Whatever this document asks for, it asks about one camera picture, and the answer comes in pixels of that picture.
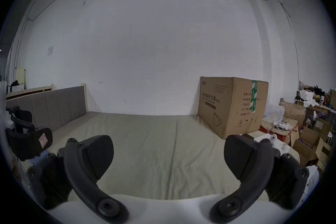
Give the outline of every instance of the screw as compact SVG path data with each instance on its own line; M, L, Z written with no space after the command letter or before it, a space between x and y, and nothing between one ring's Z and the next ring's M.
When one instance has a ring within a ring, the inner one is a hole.
M115 217L120 212L120 205L111 198L102 199L97 207L99 213L106 217Z

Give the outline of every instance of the open cardboard box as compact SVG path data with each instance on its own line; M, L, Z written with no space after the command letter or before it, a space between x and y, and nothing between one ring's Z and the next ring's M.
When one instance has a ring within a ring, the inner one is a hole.
M310 129L308 129L308 131L307 129L305 127L302 130L300 133L301 139L295 140L292 148L299 153L300 164L302 166L316 165L324 171L328 161L328 156L330 155L330 146L319 137L317 132ZM312 148L304 143L308 142L303 138L308 139L311 143L313 143Z
M318 158L317 167L319 167L322 171L324 171L326 168L330 151L331 147L325 143L322 138L320 138L315 153Z
M320 118L317 118L313 130L318 132L321 138L323 139L323 141L326 142L328 138L328 133L331 131L331 128L332 128L332 124Z

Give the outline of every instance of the wooden shelf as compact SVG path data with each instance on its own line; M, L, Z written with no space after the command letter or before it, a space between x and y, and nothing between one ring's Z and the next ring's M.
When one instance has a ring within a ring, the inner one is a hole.
M7 94L6 100L10 100L13 98L29 95L29 94L35 94L39 92L44 92L44 91L52 91L54 89L54 85L52 84L51 86L44 86L44 87L35 87L33 89L26 89L26 90L21 90L17 92L9 92Z

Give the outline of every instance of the plastic bag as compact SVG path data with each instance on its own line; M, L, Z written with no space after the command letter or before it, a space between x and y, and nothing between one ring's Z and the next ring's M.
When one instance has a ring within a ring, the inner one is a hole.
M285 108L281 105L266 104L263 121L279 125L284 117Z

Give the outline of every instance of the small label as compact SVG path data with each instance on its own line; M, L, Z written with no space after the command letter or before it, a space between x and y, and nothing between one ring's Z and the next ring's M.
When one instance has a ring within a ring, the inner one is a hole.
M252 110L252 113L255 112L255 105L257 101L257 81L252 80L252 94L251 94L251 102L250 102L250 110Z
M205 102L206 105L208 105L209 107L211 107L212 109L215 109L216 110L216 107L212 104L209 104L208 102Z
M323 123L322 123L321 121L317 121L317 122L315 123L315 127L316 127L316 128L319 128L319 129L321 130L322 127L323 127Z
M44 146L46 145L46 143L48 142L47 138L45 137L45 134L42 134L40 139L39 139L39 142L41 144L41 147L44 148Z

